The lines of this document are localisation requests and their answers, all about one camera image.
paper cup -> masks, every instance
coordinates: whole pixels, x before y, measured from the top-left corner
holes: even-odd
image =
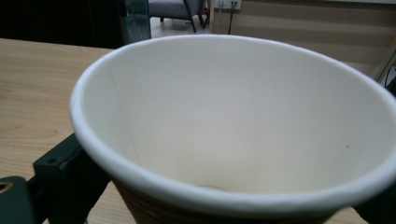
[[[137,223],[323,223],[396,178],[396,104],[318,53],[228,35],[116,49],[71,97]]]

floor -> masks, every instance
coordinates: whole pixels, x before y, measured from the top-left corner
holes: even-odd
[[[197,29],[196,34],[193,32],[192,26],[188,21],[165,19],[164,22],[160,22],[160,18],[151,18],[151,37],[159,38],[169,35],[209,34],[209,27],[206,26],[205,29],[202,29],[197,16],[194,17],[194,23]],[[362,220],[355,210],[352,208],[346,208],[339,211],[325,224],[367,224],[367,222]]]

table surface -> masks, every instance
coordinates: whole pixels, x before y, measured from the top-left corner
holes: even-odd
[[[78,77],[110,49],[0,39],[0,177],[34,175],[32,163],[73,132],[69,97]],[[135,223],[110,183],[89,223]],[[364,224],[347,208],[326,224]]]

chair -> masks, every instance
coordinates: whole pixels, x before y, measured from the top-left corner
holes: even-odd
[[[148,13],[150,17],[187,20],[191,22],[192,29],[196,33],[192,17],[198,15],[201,25],[204,20],[201,9],[205,0],[148,0]]]

wall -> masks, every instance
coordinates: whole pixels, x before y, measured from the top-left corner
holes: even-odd
[[[230,11],[222,10],[220,26],[214,1],[211,6],[211,33],[226,34]],[[242,0],[231,34],[312,49],[380,80],[396,61],[396,5]]]

